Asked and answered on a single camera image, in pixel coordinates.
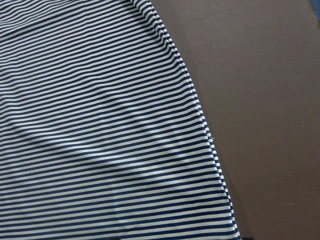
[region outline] striped shirt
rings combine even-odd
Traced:
[[[149,1],[0,2],[0,239],[241,239]]]

